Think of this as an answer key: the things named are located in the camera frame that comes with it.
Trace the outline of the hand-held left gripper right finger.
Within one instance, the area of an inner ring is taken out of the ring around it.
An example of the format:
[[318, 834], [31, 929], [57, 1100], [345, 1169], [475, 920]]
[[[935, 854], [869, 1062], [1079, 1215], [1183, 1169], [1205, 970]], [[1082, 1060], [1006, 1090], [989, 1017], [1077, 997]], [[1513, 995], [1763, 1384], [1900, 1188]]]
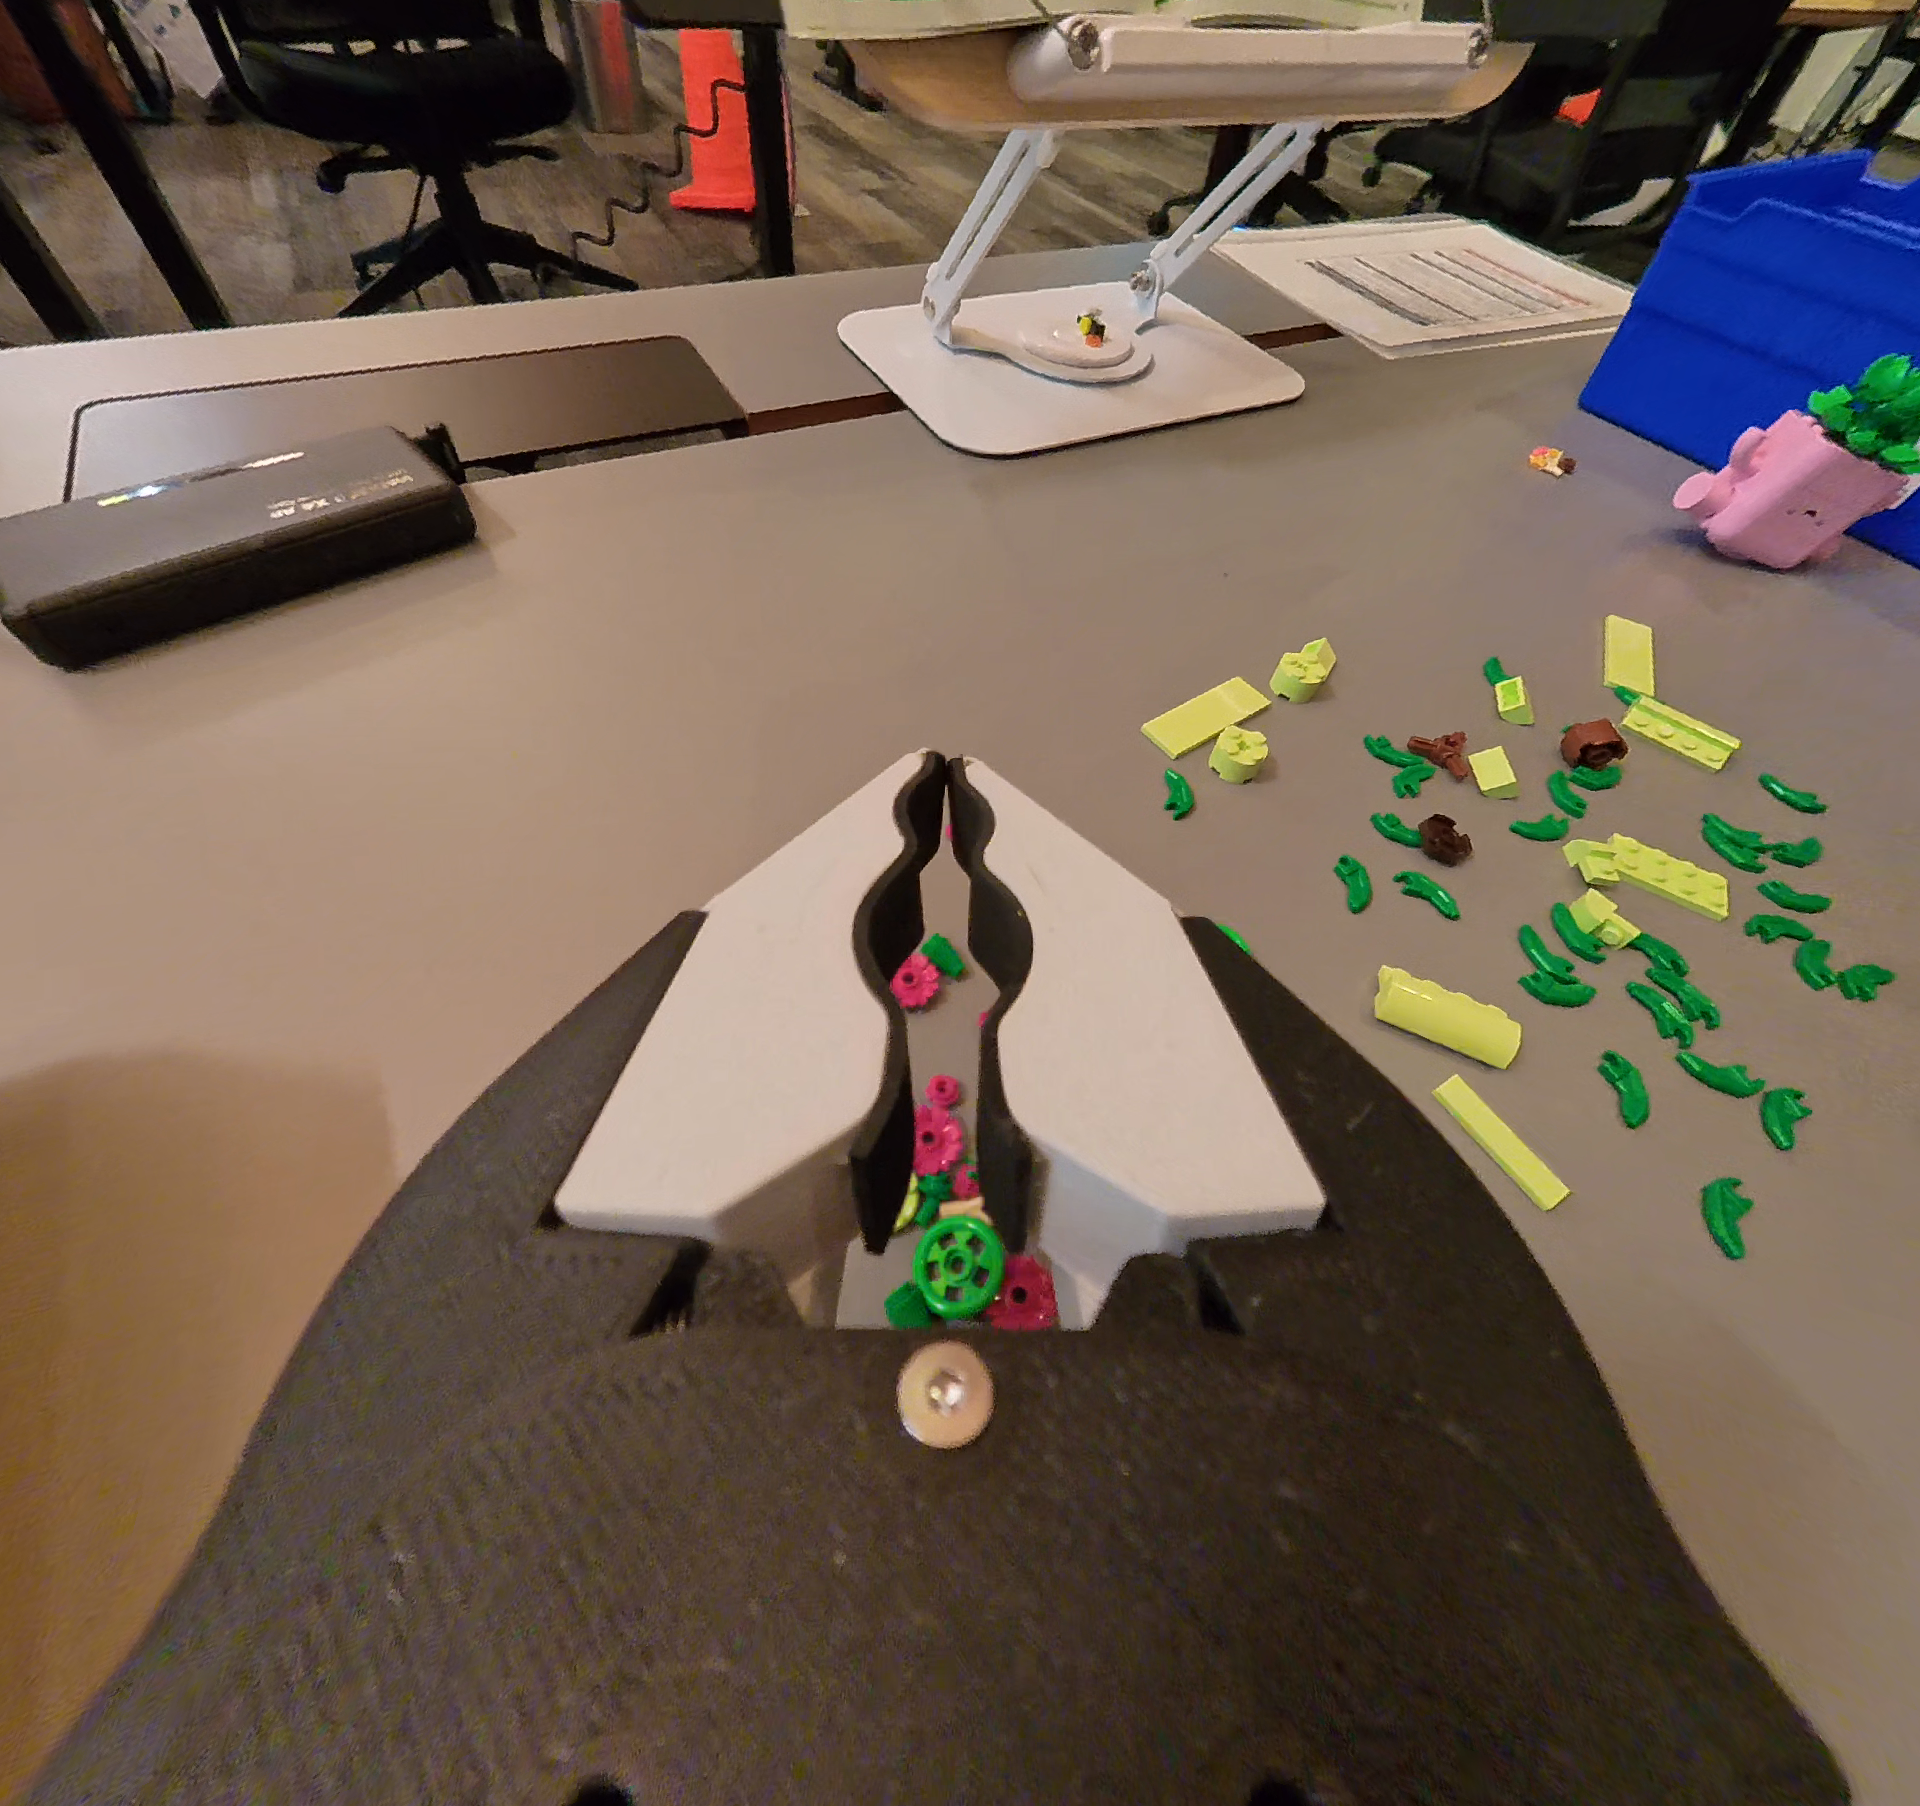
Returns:
[[1089, 1327], [1128, 1261], [1308, 1229], [1325, 1194], [1176, 907], [976, 760], [949, 763], [988, 1210]]

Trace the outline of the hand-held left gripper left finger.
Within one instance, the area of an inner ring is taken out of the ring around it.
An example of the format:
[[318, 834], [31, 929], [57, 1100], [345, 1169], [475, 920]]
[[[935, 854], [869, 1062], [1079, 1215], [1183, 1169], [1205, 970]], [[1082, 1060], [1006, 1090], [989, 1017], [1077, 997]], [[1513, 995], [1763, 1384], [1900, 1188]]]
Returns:
[[568, 1169], [593, 1231], [751, 1247], [807, 1323], [833, 1321], [857, 1200], [848, 1155], [882, 1098], [890, 1021], [857, 962], [857, 907], [910, 847], [901, 796], [942, 799], [910, 750], [702, 909]]

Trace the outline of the pile of small flower pieces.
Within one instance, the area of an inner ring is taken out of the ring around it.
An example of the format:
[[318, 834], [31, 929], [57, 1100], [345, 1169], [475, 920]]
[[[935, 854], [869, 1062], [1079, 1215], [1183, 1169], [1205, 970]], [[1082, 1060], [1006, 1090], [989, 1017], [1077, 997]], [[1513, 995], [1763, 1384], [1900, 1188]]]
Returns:
[[[1001, 1000], [984, 955], [972, 946], [972, 890], [952, 858], [952, 826], [926, 865], [924, 928], [890, 975], [908, 1031], [908, 1179], [898, 1199], [882, 1278], [882, 1314], [898, 1327], [994, 1327], [1005, 1334], [1060, 1327], [1054, 1270], [1037, 1251], [1037, 1219], [1013, 1247], [1002, 1200], [985, 1188], [984, 1162], [1006, 1137], [985, 1034]], [[913, 1288], [924, 1231], [949, 1215], [984, 1216], [1006, 1251], [1006, 1276], [985, 1312], [935, 1317]]]

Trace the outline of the lime slope toy brick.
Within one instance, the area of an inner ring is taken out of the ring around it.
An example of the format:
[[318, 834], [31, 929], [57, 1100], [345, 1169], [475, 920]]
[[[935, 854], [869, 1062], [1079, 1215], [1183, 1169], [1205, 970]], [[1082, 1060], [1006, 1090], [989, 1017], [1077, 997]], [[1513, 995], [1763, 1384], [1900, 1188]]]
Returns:
[[1420, 1040], [1507, 1070], [1522, 1047], [1522, 1026], [1493, 1003], [1447, 990], [1396, 966], [1378, 967], [1375, 1017]]

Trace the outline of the green toy wheel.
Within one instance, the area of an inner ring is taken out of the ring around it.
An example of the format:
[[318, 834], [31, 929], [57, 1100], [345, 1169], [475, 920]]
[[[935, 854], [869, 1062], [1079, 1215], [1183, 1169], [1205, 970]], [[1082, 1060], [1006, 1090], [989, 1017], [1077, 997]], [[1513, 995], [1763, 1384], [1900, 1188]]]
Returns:
[[935, 1317], [988, 1311], [1006, 1276], [1006, 1251], [984, 1216], [937, 1216], [913, 1254], [913, 1288]]

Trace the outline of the large lime toy tile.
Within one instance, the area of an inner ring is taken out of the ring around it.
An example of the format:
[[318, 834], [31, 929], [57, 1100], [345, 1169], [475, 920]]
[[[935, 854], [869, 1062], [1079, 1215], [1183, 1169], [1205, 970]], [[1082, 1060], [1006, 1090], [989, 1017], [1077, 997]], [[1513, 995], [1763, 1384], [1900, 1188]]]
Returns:
[[1210, 747], [1222, 727], [1245, 721], [1271, 702], [1271, 694], [1242, 676], [1232, 676], [1145, 720], [1140, 732], [1166, 760], [1178, 760], [1192, 749]]

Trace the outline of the lime studded toy plate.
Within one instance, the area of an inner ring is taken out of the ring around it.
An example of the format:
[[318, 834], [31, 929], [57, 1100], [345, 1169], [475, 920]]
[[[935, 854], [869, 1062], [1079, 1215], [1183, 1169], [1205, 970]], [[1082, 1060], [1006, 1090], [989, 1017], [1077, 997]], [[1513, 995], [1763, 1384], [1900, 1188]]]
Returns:
[[1627, 834], [1616, 832], [1609, 840], [1621, 874], [1616, 883], [1630, 883], [1716, 924], [1731, 916], [1731, 888], [1716, 869], [1648, 847]]
[[1619, 727], [1622, 734], [1643, 739], [1708, 772], [1721, 772], [1741, 750], [1739, 737], [1682, 714], [1651, 694], [1624, 702]]

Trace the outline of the scattered green leaf pieces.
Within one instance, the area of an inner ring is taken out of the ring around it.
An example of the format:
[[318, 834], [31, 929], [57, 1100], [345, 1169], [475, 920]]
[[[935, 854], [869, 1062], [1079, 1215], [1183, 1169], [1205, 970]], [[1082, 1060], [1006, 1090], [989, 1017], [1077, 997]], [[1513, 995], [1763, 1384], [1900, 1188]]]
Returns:
[[[1624, 701], [1599, 673], [1571, 716], [1530, 696], [1534, 721], [1501, 726], [1505, 673], [1488, 657], [1491, 717], [1468, 730], [1413, 734], [1332, 702], [1284, 726], [1271, 694], [1242, 721], [1268, 739], [1252, 782], [1217, 778], [1213, 747], [1166, 760], [1141, 743], [1125, 787], [1164, 809], [1160, 829], [1252, 853], [1254, 922], [1228, 916], [1213, 941], [1306, 977], [1332, 1030], [1403, 1071], [1420, 1111], [1488, 1159], [1432, 1097], [1462, 1076], [1571, 1188], [1550, 1213], [1648, 1192], [1712, 1264], [1775, 1259], [1861, 1139], [1890, 1137], [1892, 1165], [1916, 1166], [1916, 801], [1796, 778], [1775, 747], [1708, 772], [1630, 734], [1614, 769], [1571, 772], [1562, 730], [1619, 726]], [[1485, 799], [1468, 773], [1466, 755], [1496, 744], [1518, 799]], [[1472, 840], [1458, 867], [1419, 848], [1433, 811]], [[1590, 883], [1562, 842], [1616, 832], [1723, 874], [1731, 916], [1622, 882], [1603, 888], [1641, 936], [1580, 934], [1567, 907]], [[1513, 1065], [1378, 1024], [1382, 966], [1511, 1013]]]

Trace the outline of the white book stand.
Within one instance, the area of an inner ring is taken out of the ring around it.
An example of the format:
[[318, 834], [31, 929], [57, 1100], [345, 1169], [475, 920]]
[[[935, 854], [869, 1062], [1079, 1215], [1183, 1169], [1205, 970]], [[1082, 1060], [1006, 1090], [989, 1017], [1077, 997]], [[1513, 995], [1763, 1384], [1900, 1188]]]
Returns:
[[[913, 305], [868, 308], [845, 347], [955, 448], [1020, 456], [1295, 402], [1304, 379], [1195, 311], [1176, 283], [1332, 122], [1447, 119], [1503, 91], [1528, 43], [1488, 22], [1359, 29], [1185, 25], [1073, 14], [924, 40], [855, 41], [897, 110], [941, 128], [1006, 128]], [[1072, 128], [1234, 124], [1265, 132], [1119, 283], [963, 301]], [[1077, 343], [1098, 308], [1109, 343]]]

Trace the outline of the laminated paper sheet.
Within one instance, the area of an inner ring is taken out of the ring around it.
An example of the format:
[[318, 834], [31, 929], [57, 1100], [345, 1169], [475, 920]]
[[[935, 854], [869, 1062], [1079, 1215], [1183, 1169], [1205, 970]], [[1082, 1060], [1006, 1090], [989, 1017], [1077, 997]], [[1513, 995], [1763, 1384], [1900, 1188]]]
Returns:
[[1378, 357], [1609, 335], [1635, 291], [1447, 213], [1235, 231], [1215, 247]]

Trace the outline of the pink toy pot with plant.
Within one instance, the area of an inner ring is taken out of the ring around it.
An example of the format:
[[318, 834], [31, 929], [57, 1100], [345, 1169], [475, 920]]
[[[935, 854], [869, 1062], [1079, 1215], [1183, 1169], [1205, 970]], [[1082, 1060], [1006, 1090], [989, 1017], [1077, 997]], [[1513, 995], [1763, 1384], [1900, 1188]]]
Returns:
[[1716, 471], [1672, 503], [1721, 553], [1771, 570], [1830, 557], [1859, 519], [1916, 490], [1918, 368], [1884, 353], [1854, 383], [1815, 388], [1771, 427], [1751, 427]]

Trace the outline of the orange traffic cone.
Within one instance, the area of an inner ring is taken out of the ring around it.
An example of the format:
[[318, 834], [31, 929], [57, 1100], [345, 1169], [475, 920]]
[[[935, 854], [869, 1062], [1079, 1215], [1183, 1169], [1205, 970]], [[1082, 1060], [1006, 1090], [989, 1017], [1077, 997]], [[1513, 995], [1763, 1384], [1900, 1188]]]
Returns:
[[685, 183], [668, 196], [673, 207], [748, 215], [754, 211], [753, 148], [747, 83], [732, 31], [677, 31], [685, 91]]

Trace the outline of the blue storage bin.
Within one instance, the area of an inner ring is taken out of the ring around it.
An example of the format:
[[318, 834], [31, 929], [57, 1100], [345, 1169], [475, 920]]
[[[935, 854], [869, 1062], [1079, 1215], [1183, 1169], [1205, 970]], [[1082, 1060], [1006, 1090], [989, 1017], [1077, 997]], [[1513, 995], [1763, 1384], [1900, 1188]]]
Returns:
[[1583, 411], [1699, 465], [1681, 494], [1712, 514], [1821, 439], [1809, 394], [1884, 353], [1916, 360], [1918, 181], [1869, 154], [1694, 176], [1686, 199], [1580, 391]]

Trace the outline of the silver metal trash can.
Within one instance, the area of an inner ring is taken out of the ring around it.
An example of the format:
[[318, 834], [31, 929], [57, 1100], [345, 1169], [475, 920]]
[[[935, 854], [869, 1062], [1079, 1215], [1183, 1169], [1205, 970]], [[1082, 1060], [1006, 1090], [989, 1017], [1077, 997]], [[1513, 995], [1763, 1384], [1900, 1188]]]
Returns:
[[636, 34], [617, 0], [564, 0], [564, 54], [585, 126], [639, 134], [648, 121]]

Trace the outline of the black office chair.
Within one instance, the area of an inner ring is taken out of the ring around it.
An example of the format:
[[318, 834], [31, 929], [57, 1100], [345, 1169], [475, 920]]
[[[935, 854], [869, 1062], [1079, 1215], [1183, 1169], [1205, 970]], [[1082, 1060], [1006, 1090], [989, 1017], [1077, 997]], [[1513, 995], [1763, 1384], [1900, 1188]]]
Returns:
[[636, 289], [605, 266], [485, 220], [472, 196], [472, 171], [558, 156], [533, 134], [568, 122], [574, 91], [545, 45], [492, 31], [399, 50], [387, 32], [375, 34], [370, 51], [351, 51], [364, 26], [348, 22], [334, 41], [307, 50], [260, 38], [233, 0], [187, 1], [235, 101], [266, 124], [330, 148], [315, 168], [320, 188], [339, 193], [356, 175], [410, 171], [420, 196], [437, 196], [439, 213], [427, 224], [410, 222], [399, 236], [353, 255], [362, 289], [340, 316], [389, 310], [442, 274], [460, 276], [475, 304], [498, 305], [500, 264], [538, 283]]

